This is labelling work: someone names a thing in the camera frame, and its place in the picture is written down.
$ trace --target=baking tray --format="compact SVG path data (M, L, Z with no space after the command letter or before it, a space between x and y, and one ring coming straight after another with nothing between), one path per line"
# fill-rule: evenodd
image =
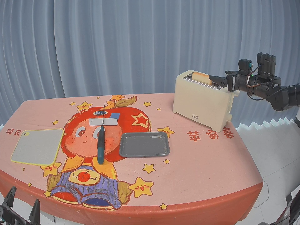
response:
M120 143L122 157L162 157L170 153L165 132L123 133Z

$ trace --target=cartoon girl illustration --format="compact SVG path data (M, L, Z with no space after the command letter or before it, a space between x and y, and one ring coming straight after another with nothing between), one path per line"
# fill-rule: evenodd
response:
M90 126L89 119L102 118L103 107L90 107L70 118L64 127L61 143L62 151L67 155L66 162L61 172L57 176L50 175L47 181L51 197L68 204L106 210L119 209L129 202L132 193L128 188L130 184L118 181L113 163L125 159L119 155L123 133L151 131L149 118L143 111L126 107L136 99L136 96L119 98L113 101L114 106L108 103L111 108L105 108L104 118L119 118L116 126L104 125L105 152L102 165L97 162L100 126Z

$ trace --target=cartoon girl face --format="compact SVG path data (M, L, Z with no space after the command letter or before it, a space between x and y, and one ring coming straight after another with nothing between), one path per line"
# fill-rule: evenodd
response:
M101 126L90 126L89 120L79 123L66 139L66 148L81 157L97 156L97 140ZM117 126L104 126L105 129L105 151L110 153L120 143L122 129Z

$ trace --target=table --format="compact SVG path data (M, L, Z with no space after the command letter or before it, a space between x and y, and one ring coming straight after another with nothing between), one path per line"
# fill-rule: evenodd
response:
M0 192L5 196L16 186L16 197L31 206L38 198L42 211L86 225L235 224L254 205L263 186L261 175L231 122L220 133L211 131L174 114L173 97L25 101L0 131ZM104 117L115 113L119 119L118 126L107 128L106 160L99 165L94 157L95 127L88 119L97 117L104 103ZM22 131L53 128L64 129L53 166L10 160ZM121 157L121 134L138 131L166 132L170 154ZM79 178L80 170L91 175Z

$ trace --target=cream toaster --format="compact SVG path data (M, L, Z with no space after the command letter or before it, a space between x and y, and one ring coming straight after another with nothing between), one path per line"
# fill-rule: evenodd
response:
M231 121L233 98L238 96L240 91L229 92L227 88L213 83L208 76L193 70L177 76L173 113L181 114L220 132L226 123Z

